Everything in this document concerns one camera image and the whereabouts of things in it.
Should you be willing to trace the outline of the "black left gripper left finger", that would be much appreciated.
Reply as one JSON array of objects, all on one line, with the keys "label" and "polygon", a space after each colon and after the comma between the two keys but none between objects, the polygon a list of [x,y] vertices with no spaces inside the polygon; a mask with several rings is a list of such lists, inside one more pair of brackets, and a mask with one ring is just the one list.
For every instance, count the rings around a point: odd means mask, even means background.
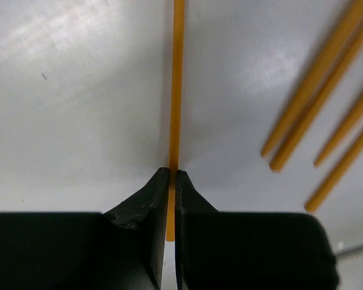
[{"label": "black left gripper left finger", "polygon": [[169,170],[105,213],[0,213],[0,289],[159,289]]}]

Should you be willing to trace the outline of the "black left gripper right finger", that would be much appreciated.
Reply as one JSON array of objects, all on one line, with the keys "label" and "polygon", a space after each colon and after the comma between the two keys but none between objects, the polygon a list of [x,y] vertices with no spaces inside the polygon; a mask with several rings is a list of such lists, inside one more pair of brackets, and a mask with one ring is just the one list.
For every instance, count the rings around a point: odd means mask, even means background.
[{"label": "black left gripper right finger", "polygon": [[327,234],[303,213],[223,212],[175,176],[179,289],[336,289]]}]

